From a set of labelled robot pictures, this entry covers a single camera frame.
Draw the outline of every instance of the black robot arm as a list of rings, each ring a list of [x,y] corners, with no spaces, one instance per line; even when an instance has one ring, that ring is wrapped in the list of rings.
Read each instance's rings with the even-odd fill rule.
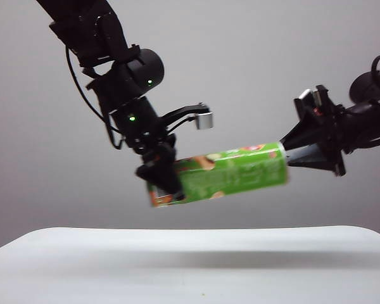
[[[342,154],[380,146],[380,56],[350,87],[350,108],[335,105],[327,89],[306,90],[294,100],[300,122],[281,139],[288,164],[346,173]]]
[[[101,119],[113,146],[121,148],[121,143],[114,142],[113,131],[117,131],[128,147],[142,156],[144,164],[137,169],[137,175],[175,198],[182,198],[182,185],[173,169],[175,135],[170,132],[176,127],[168,130],[168,126],[194,114],[184,121],[195,120],[199,129],[212,127],[210,109],[197,104],[162,117],[156,114],[144,94],[163,80],[163,63],[150,49],[135,44],[128,47],[118,17],[106,0],[37,1],[54,20],[49,27],[65,44],[68,62],[71,50],[84,68],[83,73],[93,78],[87,88],[98,97]],[[94,67],[109,61],[113,62],[111,69],[97,74]]]

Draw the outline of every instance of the cable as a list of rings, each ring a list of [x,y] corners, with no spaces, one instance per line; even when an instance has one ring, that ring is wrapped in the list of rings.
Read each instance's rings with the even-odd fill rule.
[[[84,94],[84,92],[83,92],[83,90],[82,90],[82,88],[81,88],[81,86],[77,80],[75,71],[73,70],[72,61],[70,60],[70,53],[69,53],[68,47],[66,47],[66,60],[68,62],[70,75],[72,76],[72,79],[75,82],[75,85],[76,85],[77,89],[79,90],[79,93],[82,96],[83,100],[89,106],[89,108],[94,112],[94,114],[96,114],[98,116],[98,118],[100,118],[107,125],[105,118],[103,116],[101,116],[101,114],[99,112],[97,112],[97,110],[90,104],[89,100],[87,99],[86,95]],[[112,126],[110,126],[110,128],[112,131],[121,134],[121,132],[118,129],[116,129]]]
[[[379,74],[379,71],[377,70],[377,66],[378,66],[379,62],[380,62],[380,55],[377,56],[376,58],[374,58],[374,60],[372,62],[372,70],[370,72],[371,72],[372,79],[373,79],[374,83],[380,89],[380,74]]]
[[[174,127],[172,127],[169,131],[167,131],[168,133],[171,133],[173,130],[175,130],[176,128],[180,127],[182,124],[184,124],[185,122],[192,122],[195,118],[194,117],[187,117],[185,119],[183,119],[181,122],[179,122],[178,124],[176,124]]]

